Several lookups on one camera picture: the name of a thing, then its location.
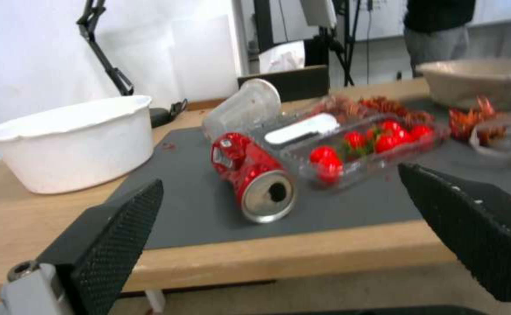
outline white bowl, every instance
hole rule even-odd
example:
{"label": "white bowl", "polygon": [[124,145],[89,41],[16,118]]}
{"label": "white bowl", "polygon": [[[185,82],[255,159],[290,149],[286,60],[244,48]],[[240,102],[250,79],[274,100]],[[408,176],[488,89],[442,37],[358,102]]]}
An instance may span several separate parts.
{"label": "white bowl", "polygon": [[478,108],[477,96],[489,98],[495,109],[511,109],[511,59],[471,59],[424,63],[431,97],[445,106]]}
{"label": "white bowl", "polygon": [[0,155],[35,193],[61,193],[117,178],[152,155],[150,96],[60,107],[0,124]]}

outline plastic cup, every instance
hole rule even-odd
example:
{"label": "plastic cup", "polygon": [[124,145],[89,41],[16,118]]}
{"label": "plastic cup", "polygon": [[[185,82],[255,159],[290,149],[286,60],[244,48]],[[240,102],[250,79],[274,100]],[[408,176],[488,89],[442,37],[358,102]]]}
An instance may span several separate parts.
{"label": "plastic cup", "polygon": [[254,78],[211,111],[202,128],[211,143],[227,132],[247,131],[255,124],[281,114],[281,97],[266,80]]}

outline gray cutting board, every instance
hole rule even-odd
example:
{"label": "gray cutting board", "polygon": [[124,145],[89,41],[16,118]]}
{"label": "gray cutting board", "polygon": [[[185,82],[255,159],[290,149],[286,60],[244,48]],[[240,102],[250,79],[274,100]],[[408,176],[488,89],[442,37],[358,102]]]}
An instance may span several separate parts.
{"label": "gray cutting board", "polygon": [[[439,122],[447,121],[447,111],[430,101],[407,105],[428,108]],[[391,168],[343,191],[316,190],[300,179],[299,199],[288,216],[264,225],[251,223],[242,216],[231,184],[222,181],[213,169],[209,148],[200,128],[172,131],[155,147],[151,159],[129,174],[109,197],[119,197],[155,178],[163,181],[164,198],[146,249],[421,219],[396,168]],[[465,179],[494,183],[511,193],[511,165],[492,163],[454,140],[414,162]]]}

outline black cable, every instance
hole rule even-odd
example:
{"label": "black cable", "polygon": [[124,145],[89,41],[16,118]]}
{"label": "black cable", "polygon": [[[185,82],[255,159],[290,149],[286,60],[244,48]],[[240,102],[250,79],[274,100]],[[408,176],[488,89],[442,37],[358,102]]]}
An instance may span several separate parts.
{"label": "black cable", "polygon": [[283,13],[283,2],[279,0],[279,8],[281,9],[281,17],[283,18],[283,29],[285,30],[286,41],[289,41],[289,35],[287,34],[287,24],[285,22],[285,14]]}
{"label": "black cable", "polygon": [[366,84],[370,84],[370,28],[372,26],[372,11],[368,11],[368,30],[366,32]]}

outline black shirt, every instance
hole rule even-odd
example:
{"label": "black shirt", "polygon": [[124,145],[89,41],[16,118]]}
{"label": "black shirt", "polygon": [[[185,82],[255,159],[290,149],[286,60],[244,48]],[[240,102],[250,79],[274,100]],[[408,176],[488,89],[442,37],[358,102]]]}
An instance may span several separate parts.
{"label": "black shirt", "polygon": [[437,32],[470,22],[475,0],[408,0],[404,24],[416,32]]}

